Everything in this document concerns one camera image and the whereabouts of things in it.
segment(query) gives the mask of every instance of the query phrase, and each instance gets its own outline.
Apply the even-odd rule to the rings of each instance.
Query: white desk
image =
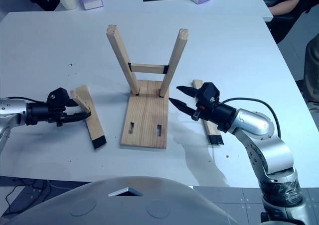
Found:
[[[214,82],[221,100],[254,97],[268,102],[294,154],[301,186],[319,187],[314,176],[319,133],[264,21],[196,14],[10,13],[0,24],[1,96],[45,100],[58,87],[71,90],[86,84],[108,143],[94,151],[83,121],[59,128],[46,122],[16,127],[1,154],[0,175],[73,181],[140,175],[187,185],[258,187],[246,150],[233,135],[223,134],[225,145],[211,149],[201,122],[172,104],[167,150],[119,145],[130,89],[106,38],[108,24],[118,25],[132,62],[162,65],[178,30],[188,28],[170,97],[194,107],[194,99],[175,87],[203,79]],[[137,77],[162,79],[155,74]],[[258,103],[231,105],[271,116]]]
[[[191,0],[162,0],[143,2],[143,0],[103,0],[105,12],[160,12],[160,13],[200,13],[205,15],[259,16],[266,22],[273,19],[263,0],[211,0],[195,4]],[[60,4],[57,10],[65,10]],[[78,0],[75,10],[84,10]]]

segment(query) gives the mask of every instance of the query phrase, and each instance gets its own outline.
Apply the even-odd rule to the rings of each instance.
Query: wooden plank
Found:
[[[140,63],[131,63],[131,71],[132,72],[145,72],[145,73],[157,73],[163,74],[165,65],[152,65],[152,64],[140,64]]]
[[[193,80],[193,87],[196,89],[199,89],[201,88],[203,83],[204,82],[202,80]],[[206,121],[206,120],[202,120],[202,121],[204,123],[206,134],[208,136],[210,143],[213,145],[224,144],[223,139],[221,137],[221,133],[217,129],[217,125],[210,121]]]
[[[106,36],[109,39],[109,42],[113,48],[113,51],[121,65],[121,68],[124,72],[124,76],[126,77],[126,80],[128,81],[132,93],[137,95],[139,93],[139,87],[137,85],[137,80],[134,72],[130,71],[129,68],[129,56],[126,52],[124,43],[122,41],[122,38],[119,34],[118,28],[116,25],[109,25]]]
[[[161,82],[138,80],[139,96],[131,93],[121,144],[166,149],[168,93],[159,97]]]
[[[70,91],[71,98],[82,108],[86,113],[89,113],[91,110],[89,106],[79,97],[75,90]]]
[[[88,126],[94,149],[100,148],[106,144],[105,134],[103,132],[99,117],[96,113],[90,92],[86,85],[82,85],[75,89],[78,96],[88,105],[91,110],[91,116],[85,119]]]
[[[159,92],[160,97],[164,97],[166,92],[168,91],[170,82],[173,78],[176,67],[178,65],[180,57],[181,57],[183,50],[185,48],[187,39],[188,39],[188,30],[181,28],[179,30],[173,51],[172,51],[171,56],[170,56],[167,74],[164,76],[163,83],[160,87],[160,92]]]

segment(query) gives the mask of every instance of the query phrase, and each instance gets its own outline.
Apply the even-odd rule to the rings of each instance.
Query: wooden leg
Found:
[[[164,76],[162,85],[160,87],[160,92],[159,92],[160,97],[164,97],[166,95],[170,82],[173,78],[174,72],[180,60],[181,54],[183,53],[187,39],[188,39],[188,30],[183,28],[180,29],[175,42],[173,52],[170,56],[167,74]]]
[[[203,85],[202,80],[193,80],[193,87],[196,89],[201,88]],[[220,131],[217,129],[217,125],[213,122],[203,120],[206,134],[208,136],[208,139],[212,145],[220,145],[224,144],[223,139],[221,137]]]
[[[86,85],[83,85],[75,89],[75,92],[90,108],[91,115],[86,118],[85,121],[90,132],[94,149],[100,148],[102,145],[106,144],[106,139],[89,90]]]
[[[126,77],[126,80],[128,81],[131,87],[132,93],[134,95],[138,95],[140,89],[137,85],[137,80],[136,80],[136,76],[134,72],[130,71],[130,68],[129,68],[130,59],[126,52],[125,46],[123,44],[123,41],[121,39],[117,26],[109,25],[106,35],[121,65],[121,68],[124,72],[124,76]]]
[[[89,113],[91,110],[89,106],[79,97],[75,90],[70,91],[71,98],[82,108],[86,113]]]

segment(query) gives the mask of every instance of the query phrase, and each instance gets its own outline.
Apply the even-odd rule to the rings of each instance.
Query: cable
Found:
[[[273,117],[275,119],[276,126],[277,126],[277,134],[278,134],[278,137],[281,138],[281,130],[280,130],[280,125],[279,125],[279,121],[278,121],[278,118],[276,116],[276,113],[271,108],[271,106],[268,105],[266,102],[259,100],[259,99],[255,99],[255,98],[236,97],[236,98],[230,98],[230,99],[224,100],[223,103],[227,103],[230,101],[253,101],[253,102],[259,102],[261,104],[264,104],[270,110],[271,114],[273,114]]]
[[[36,180],[34,180],[33,184],[16,185],[16,186],[13,188],[13,190],[5,197],[5,201],[7,202],[8,206],[9,206],[8,209],[7,209],[7,210],[9,210],[9,213],[4,213],[3,215],[20,214],[20,213],[24,212],[25,210],[29,209],[29,208],[40,198],[40,196],[42,195],[43,191],[44,191],[45,188],[46,188],[46,180],[43,180],[42,188],[41,188],[41,193],[36,197],[36,199],[34,199],[34,200],[33,200],[28,206],[26,206],[24,209],[21,209],[21,210],[18,210],[18,211],[14,211],[14,212],[11,211],[11,204],[10,204],[9,201],[8,201],[8,196],[11,195],[11,194],[15,191],[15,189],[16,189],[17,187],[19,187],[19,186],[32,186],[32,187],[33,187],[35,181],[36,181]]]
[[[53,188],[56,188],[56,189],[72,190],[72,189],[70,189],[70,188],[63,188],[63,187],[58,187],[58,186],[52,185],[51,182],[50,182],[50,180],[48,180],[48,183],[49,183],[50,186],[52,186]]]
[[[27,101],[30,101],[30,102],[36,102],[36,103],[44,103],[44,102],[41,102],[41,101],[37,101],[37,100],[33,100],[33,99],[30,99],[30,98],[27,98],[27,97],[7,97],[8,99],[21,99],[21,100],[27,100]]]

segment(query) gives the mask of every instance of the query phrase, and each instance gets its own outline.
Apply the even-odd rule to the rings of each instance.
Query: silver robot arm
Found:
[[[294,159],[264,114],[238,109],[228,132],[245,146],[263,193],[265,220],[310,225]]]
[[[25,101],[0,99],[0,154],[11,129],[25,124],[26,111]]]
[[[40,121],[55,122],[57,126],[63,123],[76,122],[86,119],[91,113],[79,112],[67,114],[66,107],[78,106],[63,88],[50,92],[46,102],[32,100],[0,98],[0,154],[7,142],[13,127],[35,125]]]
[[[213,83],[204,83],[198,90],[185,86],[177,88],[198,99],[194,110],[170,98],[180,111],[193,120],[201,118],[215,123],[218,130],[232,133],[245,146],[263,194],[266,212],[261,215],[262,222],[310,225],[293,156],[288,146],[274,134],[273,122],[264,114],[237,110],[219,102],[219,90]]]

